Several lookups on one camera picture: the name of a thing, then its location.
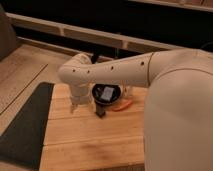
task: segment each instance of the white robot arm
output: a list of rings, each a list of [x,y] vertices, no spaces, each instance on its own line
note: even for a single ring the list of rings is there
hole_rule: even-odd
[[[79,54],[59,76],[71,86],[74,104],[89,101],[88,83],[149,87],[146,171],[212,171],[213,54],[181,49],[94,65]]]

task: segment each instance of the wooden surface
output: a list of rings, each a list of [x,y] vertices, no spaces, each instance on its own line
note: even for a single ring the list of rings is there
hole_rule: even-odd
[[[212,0],[128,0],[128,1],[213,12]]]
[[[65,84],[54,87],[40,170],[143,170],[146,89],[134,88],[133,105],[120,112],[108,108],[103,119],[94,114],[94,103],[71,113],[69,93]]]
[[[0,114],[34,80],[47,64],[33,57],[41,52],[21,46],[0,62]]]

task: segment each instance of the black object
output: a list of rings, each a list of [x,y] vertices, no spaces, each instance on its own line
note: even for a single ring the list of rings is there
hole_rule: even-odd
[[[96,105],[96,115],[99,117],[99,118],[103,118],[105,115],[106,115],[106,111],[104,109],[104,106],[101,105],[101,104],[98,104],[95,102],[95,105]]]
[[[53,84],[40,83],[0,138],[0,160],[39,169]]]
[[[106,115],[104,106],[113,104],[121,96],[121,89],[117,85],[96,84],[92,89],[96,103],[96,114],[99,117]]]

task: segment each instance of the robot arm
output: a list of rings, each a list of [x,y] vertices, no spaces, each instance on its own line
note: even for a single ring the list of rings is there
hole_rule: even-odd
[[[90,102],[88,83],[149,87],[154,78],[176,58],[193,56],[195,50],[163,51],[91,64],[90,58],[78,54],[59,69],[60,79],[69,84],[73,104]]]

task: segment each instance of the wood grain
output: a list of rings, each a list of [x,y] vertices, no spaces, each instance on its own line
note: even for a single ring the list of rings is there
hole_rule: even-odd
[[[45,146],[40,171],[85,171],[143,164],[142,142],[139,136]]]
[[[77,141],[103,140],[116,137],[142,136],[142,112],[49,120],[44,145],[61,144]]]
[[[191,4],[191,5],[201,5],[203,0],[186,0],[187,4]]]
[[[21,46],[11,55],[8,60],[1,62],[0,69],[3,77],[0,82],[0,113],[23,91],[23,89],[36,77],[46,66],[45,63],[31,59],[38,55],[28,50],[28,46]]]
[[[207,6],[207,7],[213,7],[213,1],[212,0],[204,0],[203,5]]]

